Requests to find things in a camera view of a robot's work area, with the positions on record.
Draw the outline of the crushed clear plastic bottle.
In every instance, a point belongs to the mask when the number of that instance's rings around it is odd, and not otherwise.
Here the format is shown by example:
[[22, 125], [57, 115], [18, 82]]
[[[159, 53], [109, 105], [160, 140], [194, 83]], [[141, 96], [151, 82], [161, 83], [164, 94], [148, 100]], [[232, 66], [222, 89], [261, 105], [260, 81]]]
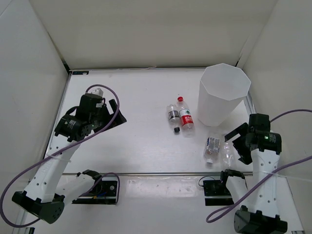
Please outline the crushed clear plastic bottle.
[[221, 148], [221, 162], [223, 169], [234, 168], [234, 152], [233, 147], [230, 143], [225, 142]]

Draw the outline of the white label plastic bottle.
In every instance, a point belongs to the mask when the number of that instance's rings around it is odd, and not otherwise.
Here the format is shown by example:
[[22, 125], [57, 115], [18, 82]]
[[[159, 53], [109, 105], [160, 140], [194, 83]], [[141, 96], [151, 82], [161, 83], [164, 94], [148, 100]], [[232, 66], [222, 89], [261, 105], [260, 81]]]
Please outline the white label plastic bottle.
[[220, 143], [221, 139], [219, 133], [208, 132], [203, 153], [208, 167], [213, 167], [219, 161]]

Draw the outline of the black cap small bottle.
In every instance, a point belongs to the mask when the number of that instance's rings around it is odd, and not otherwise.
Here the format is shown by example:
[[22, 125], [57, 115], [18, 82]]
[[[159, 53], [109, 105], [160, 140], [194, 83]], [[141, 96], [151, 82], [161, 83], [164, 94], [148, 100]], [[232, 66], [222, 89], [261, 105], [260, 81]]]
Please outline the black cap small bottle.
[[180, 118], [177, 111], [177, 106], [175, 104], [170, 104], [167, 106], [168, 122], [172, 128], [174, 134], [180, 133]]

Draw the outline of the red label plastic bottle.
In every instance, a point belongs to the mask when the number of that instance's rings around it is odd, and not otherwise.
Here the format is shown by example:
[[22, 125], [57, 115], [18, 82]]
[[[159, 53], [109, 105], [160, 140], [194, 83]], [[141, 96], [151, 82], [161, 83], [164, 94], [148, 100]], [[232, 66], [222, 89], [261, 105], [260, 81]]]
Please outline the red label plastic bottle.
[[195, 134], [195, 125], [191, 111], [183, 97], [177, 98], [177, 108], [184, 135], [186, 137], [193, 137]]

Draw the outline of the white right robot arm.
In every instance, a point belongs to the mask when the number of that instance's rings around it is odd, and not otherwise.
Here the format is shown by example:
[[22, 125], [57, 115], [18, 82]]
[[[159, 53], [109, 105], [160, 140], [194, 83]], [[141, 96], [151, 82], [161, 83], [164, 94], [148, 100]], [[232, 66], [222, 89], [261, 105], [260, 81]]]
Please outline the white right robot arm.
[[239, 171], [226, 169], [219, 190], [232, 196], [234, 202], [234, 230], [239, 234], [284, 234], [288, 224], [280, 218], [277, 206], [277, 169], [282, 152], [280, 134], [271, 132], [269, 116], [251, 114], [227, 135], [233, 141], [242, 163], [253, 166], [252, 188]]

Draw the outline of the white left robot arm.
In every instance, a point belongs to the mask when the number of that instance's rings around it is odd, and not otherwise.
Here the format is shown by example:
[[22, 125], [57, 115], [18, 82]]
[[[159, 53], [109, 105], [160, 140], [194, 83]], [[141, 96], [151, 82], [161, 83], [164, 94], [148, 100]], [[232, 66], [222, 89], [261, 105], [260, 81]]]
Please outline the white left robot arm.
[[36, 163], [36, 174], [23, 191], [16, 191], [12, 201], [28, 213], [49, 224], [56, 222], [65, 206], [74, 200], [101, 196], [119, 196], [118, 181], [103, 181], [92, 170], [77, 173], [75, 180], [59, 186], [59, 180], [79, 146], [104, 131], [126, 123], [116, 97], [106, 101], [102, 94], [85, 93], [78, 106], [70, 108], [55, 128], [55, 138], [46, 158]]

